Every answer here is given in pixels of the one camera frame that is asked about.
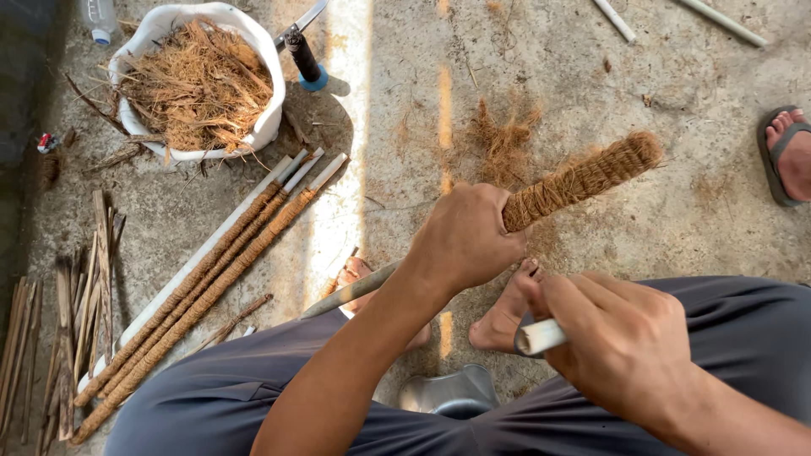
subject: bare foot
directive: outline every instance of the bare foot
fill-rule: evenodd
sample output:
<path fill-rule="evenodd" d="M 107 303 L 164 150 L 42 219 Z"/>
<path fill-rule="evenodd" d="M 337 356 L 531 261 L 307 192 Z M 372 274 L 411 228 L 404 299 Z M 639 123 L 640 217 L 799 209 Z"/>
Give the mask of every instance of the bare foot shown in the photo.
<path fill-rule="evenodd" d="M 366 277 L 367 275 L 371 274 L 371 269 L 366 264 L 365 261 L 361 260 L 357 256 L 351 256 L 346 261 L 346 268 L 342 269 L 341 272 L 338 274 L 338 287 L 342 288 L 344 286 L 349 285 L 350 283 L 356 282 L 359 278 Z M 372 296 L 375 295 L 377 291 L 372 291 L 366 296 L 362 296 L 357 298 L 354 301 L 344 304 L 341 306 L 342 309 L 352 312 L 356 314 L 360 312 L 364 306 L 369 302 Z M 425 345 L 428 340 L 431 338 L 431 325 L 425 325 L 422 329 L 419 330 L 416 336 L 411 339 L 411 342 L 405 347 L 405 351 L 411 351 L 415 348 L 419 348 Z"/>
<path fill-rule="evenodd" d="M 542 278 L 537 260 L 527 258 L 521 262 L 493 307 L 470 326 L 468 339 L 473 348 L 515 354 L 513 338 L 521 318 L 530 309 L 526 291 L 537 287 Z"/>
<path fill-rule="evenodd" d="M 766 128 L 766 147 L 771 150 L 792 123 L 807 123 L 802 110 L 783 111 Z M 786 193 L 798 201 L 811 201 L 811 132 L 799 131 L 777 160 L 777 171 Z"/>

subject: plastic bucket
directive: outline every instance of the plastic bucket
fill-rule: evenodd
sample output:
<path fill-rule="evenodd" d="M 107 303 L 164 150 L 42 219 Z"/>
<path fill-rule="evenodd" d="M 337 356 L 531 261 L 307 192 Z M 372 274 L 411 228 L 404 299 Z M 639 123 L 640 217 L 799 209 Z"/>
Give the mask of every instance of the plastic bucket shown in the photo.
<path fill-rule="evenodd" d="M 273 82 L 273 96 L 268 103 L 268 107 L 259 116 L 254 125 L 254 129 L 246 136 L 242 142 L 254 150 L 259 150 L 270 141 L 276 139 L 279 134 L 279 123 L 281 122 L 281 103 L 285 100 L 285 80 L 281 73 L 279 54 L 270 34 L 250 16 L 240 11 L 236 6 L 227 3 L 204 3 L 202 5 L 164 5 L 151 10 L 141 21 L 135 35 L 119 49 L 110 59 L 109 73 L 114 86 L 121 83 L 120 75 L 126 74 L 131 68 L 121 56 L 139 56 L 157 49 L 157 45 L 152 41 L 160 41 L 168 35 L 178 25 L 191 22 L 194 18 L 203 16 L 218 27 L 230 32 L 239 33 L 245 42 L 252 47 L 261 62 L 270 71 Z M 121 97 L 118 103 L 118 115 L 124 128 L 132 135 L 148 135 L 152 133 L 141 122 L 138 114 L 130 107 L 125 97 Z M 158 142 L 147 142 L 145 146 L 154 153 L 163 157 L 166 155 L 166 145 Z M 201 158 L 231 158 L 244 153 L 249 153 L 247 148 L 237 148 L 231 153 L 226 153 L 224 149 L 215 150 L 169 150 L 172 159 L 199 160 Z"/>

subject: hand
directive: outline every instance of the hand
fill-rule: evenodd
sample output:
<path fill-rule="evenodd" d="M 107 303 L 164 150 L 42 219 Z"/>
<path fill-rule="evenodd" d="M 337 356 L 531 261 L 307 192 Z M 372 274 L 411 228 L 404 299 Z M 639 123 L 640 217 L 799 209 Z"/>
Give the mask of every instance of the hand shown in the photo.
<path fill-rule="evenodd" d="M 492 280 L 525 254 L 526 234 L 507 233 L 501 218 L 509 196 L 485 183 L 457 184 L 436 201 L 401 269 L 448 299 Z"/>
<path fill-rule="evenodd" d="M 595 404 L 657 428 L 664 413 L 694 399 L 706 373 L 690 360 L 678 299 L 603 273 L 546 277 L 535 298 L 535 319 L 551 314 L 569 338 L 544 357 Z"/>

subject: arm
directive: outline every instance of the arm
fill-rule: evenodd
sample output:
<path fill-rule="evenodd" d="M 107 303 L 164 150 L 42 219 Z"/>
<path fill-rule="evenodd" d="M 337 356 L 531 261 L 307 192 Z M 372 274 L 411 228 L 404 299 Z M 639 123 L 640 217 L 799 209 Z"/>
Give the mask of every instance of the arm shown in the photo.
<path fill-rule="evenodd" d="M 543 280 L 530 307 L 569 343 L 549 364 L 595 404 L 690 454 L 808 454 L 811 428 L 747 398 L 690 360 L 678 299 L 606 274 Z"/>
<path fill-rule="evenodd" d="M 509 192 L 460 184 L 440 198 L 399 269 L 287 385 L 251 449 L 343 454 L 363 426 L 380 378 L 406 344 L 460 291 L 489 282 L 524 252 L 507 234 Z"/>

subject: gray pants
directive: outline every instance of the gray pants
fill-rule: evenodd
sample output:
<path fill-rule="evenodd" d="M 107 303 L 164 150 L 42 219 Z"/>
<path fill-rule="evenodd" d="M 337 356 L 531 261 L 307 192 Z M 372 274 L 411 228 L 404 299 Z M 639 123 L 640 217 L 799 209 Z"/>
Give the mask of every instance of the gray pants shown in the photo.
<path fill-rule="evenodd" d="M 685 307 L 693 361 L 743 394 L 811 424 L 811 289 L 764 278 L 641 282 Z M 248 455 L 273 401 L 346 318 L 333 311 L 201 351 L 142 385 L 105 454 Z M 349 454 L 678 454 L 584 399 L 560 376 L 476 418 L 372 402 Z"/>

